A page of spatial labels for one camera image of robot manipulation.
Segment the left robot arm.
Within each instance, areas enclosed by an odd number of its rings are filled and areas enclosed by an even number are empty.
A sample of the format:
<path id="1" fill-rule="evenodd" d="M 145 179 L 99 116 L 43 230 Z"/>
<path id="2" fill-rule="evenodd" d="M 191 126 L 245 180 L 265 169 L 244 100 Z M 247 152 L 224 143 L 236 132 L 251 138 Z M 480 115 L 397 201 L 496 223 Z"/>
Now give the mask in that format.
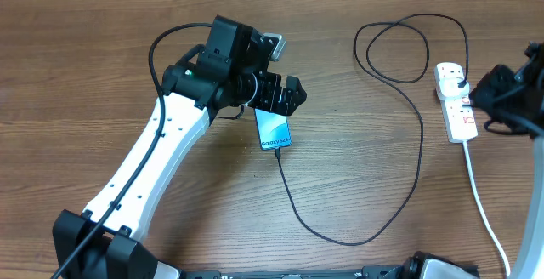
<path id="1" fill-rule="evenodd" d="M 292 142 L 288 117 L 306 100 L 296 77 L 270 72 L 286 41 L 279 34 L 217 16 L 209 36 L 153 76 L 150 120 L 122 165 L 83 211 L 63 211 L 53 227 L 62 278 L 181 278 L 144 241 L 165 190 L 197 140 L 226 107 L 253 109 L 259 143 L 278 151 Z"/>

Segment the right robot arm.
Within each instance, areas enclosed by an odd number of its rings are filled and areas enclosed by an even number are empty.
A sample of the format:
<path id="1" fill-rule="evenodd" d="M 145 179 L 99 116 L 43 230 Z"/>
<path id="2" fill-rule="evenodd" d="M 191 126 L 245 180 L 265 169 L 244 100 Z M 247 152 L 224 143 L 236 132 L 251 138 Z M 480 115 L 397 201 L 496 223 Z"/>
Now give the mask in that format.
<path id="1" fill-rule="evenodd" d="M 471 91 L 453 88 L 459 83 L 446 64 L 435 68 L 437 94 L 442 105 L 448 140 L 462 146 L 473 199 L 496 246 L 506 278 L 543 276 L 543 45 L 531 42 L 524 50 L 526 62 L 516 71 L 498 64 L 486 73 Z M 530 140 L 533 180 L 524 230 L 515 261 L 510 262 L 504 247 L 490 226 L 481 202 L 468 143 L 477 136 L 473 110 L 488 116 L 484 129 L 500 136 L 523 136 Z"/>

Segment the Samsung Galaxy smartphone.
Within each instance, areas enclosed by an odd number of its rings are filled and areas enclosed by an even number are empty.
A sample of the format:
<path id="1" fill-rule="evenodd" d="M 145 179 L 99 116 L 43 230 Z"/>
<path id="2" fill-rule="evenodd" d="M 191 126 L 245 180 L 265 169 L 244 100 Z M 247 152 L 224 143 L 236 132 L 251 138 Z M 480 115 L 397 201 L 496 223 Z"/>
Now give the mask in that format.
<path id="1" fill-rule="evenodd" d="M 288 147 L 292 144 L 287 117 L 255 109 L 258 137 L 262 150 Z"/>

